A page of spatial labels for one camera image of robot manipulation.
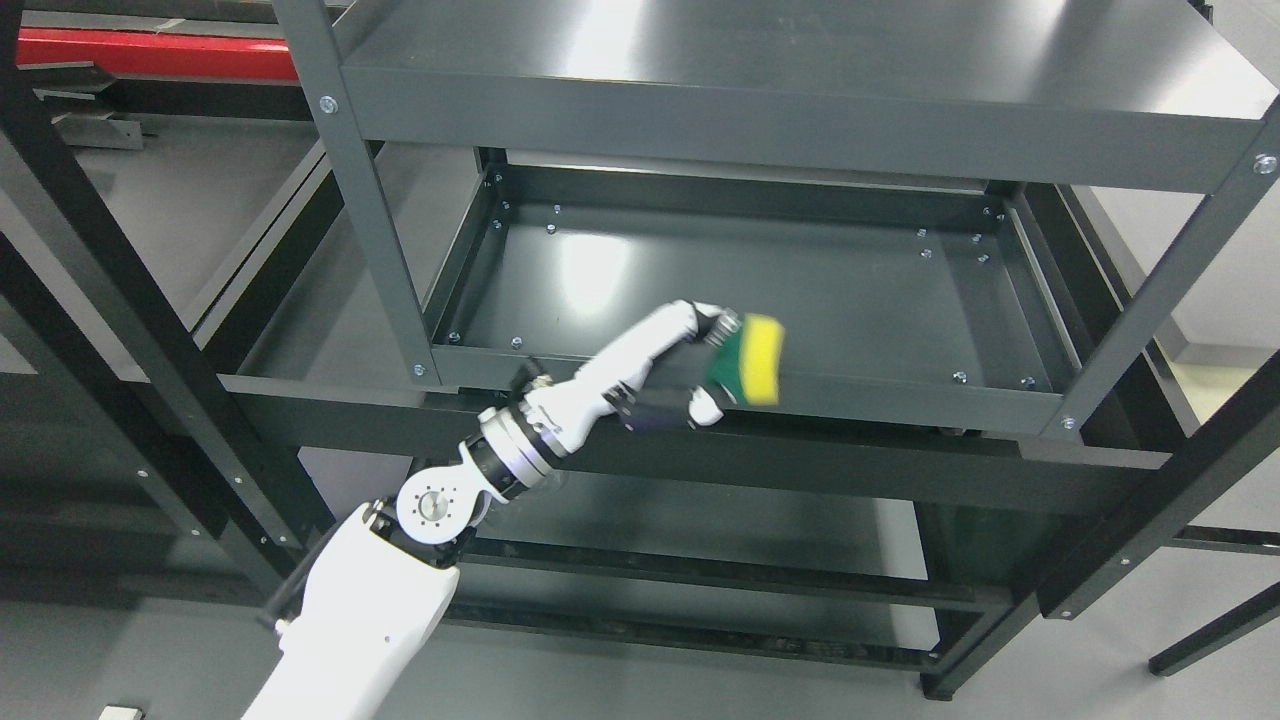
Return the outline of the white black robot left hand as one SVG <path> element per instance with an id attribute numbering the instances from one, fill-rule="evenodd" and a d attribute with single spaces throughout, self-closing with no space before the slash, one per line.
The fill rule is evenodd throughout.
<path id="1" fill-rule="evenodd" d="M 744 404 L 749 319 L 730 307 L 675 300 L 612 340 L 567 380 L 530 389 L 512 409 L 531 445 L 552 457 L 585 446 L 617 416 L 631 429 L 713 427 Z"/>

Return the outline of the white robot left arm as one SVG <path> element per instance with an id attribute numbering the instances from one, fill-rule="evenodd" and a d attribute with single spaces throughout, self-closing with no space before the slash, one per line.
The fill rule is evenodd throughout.
<path id="1" fill-rule="evenodd" d="M 460 584 L 460 557 L 493 503 L 541 484 L 611 405 L 581 379 L 483 411 L 453 462 L 360 505 L 268 605 L 282 656 L 247 719 L 370 719 Z"/>

